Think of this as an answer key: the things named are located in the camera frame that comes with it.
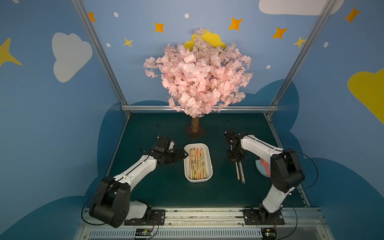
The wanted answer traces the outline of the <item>chopsticks pair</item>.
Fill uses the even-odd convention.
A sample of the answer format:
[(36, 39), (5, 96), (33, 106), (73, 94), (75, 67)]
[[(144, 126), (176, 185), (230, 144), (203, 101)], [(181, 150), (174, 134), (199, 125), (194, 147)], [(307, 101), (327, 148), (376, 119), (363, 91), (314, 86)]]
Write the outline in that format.
[(235, 166), (236, 166), (236, 172), (237, 172), (237, 179), (240, 180), (240, 171), (239, 171), (238, 162), (235, 162)]
[(238, 168), (240, 171), (240, 180), (242, 184), (246, 184), (242, 162), (238, 162)]

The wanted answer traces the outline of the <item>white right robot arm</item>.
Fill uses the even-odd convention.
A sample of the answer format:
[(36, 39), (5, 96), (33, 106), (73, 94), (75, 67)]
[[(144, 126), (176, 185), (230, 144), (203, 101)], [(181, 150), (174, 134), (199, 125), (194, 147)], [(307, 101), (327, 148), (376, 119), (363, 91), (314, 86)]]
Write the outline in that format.
[(286, 197), (305, 180), (305, 173), (296, 151), (284, 150), (253, 135), (237, 134), (234, 131), (226, 131), (224, 138), (230, 145), (227, 150), (229, 161), (237, 163), (239, 170), (242, 169), (242, 160), (247, 158), (247, 151), (266, 163), (272, 186), (259, 209), (264, 214), (277, 213)]

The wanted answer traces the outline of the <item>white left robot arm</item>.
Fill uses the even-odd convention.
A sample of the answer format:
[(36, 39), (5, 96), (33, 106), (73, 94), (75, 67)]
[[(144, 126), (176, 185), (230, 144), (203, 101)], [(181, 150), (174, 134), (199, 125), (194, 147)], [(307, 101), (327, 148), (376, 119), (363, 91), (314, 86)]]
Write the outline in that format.
[(136, 185), (158, 165), (171, 166), (187, 158), (189, 154), (175, 147), (173, 140), (158, 136), (155, 144), (130, 168), (114, 177), (104, 177), (97, 192), (90, 198), (89, 216), (114, 228), (120, 227), (129, 215), (131, 192)]

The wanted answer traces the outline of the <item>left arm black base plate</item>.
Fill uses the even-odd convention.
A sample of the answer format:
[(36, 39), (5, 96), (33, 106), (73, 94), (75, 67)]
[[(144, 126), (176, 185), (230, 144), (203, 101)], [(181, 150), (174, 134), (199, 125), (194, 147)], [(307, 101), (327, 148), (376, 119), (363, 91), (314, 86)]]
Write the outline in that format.
[(150, 209), (141, 219), (126, 219), (125, 226), (149, 226), (156, 222), (156, 225), (163, 226), (165, 224), (166, 210)]

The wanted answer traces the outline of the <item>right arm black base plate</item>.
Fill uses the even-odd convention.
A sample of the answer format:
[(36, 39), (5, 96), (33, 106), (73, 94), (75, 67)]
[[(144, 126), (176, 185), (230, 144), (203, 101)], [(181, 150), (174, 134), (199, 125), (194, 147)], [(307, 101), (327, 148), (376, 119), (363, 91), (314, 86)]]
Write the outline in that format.
[(264, 208), (254, 209), (246, 207), (243, 209), (244, 221), (247, 226), (256, 225), (285, 225), (281, 210), (269, 213)]

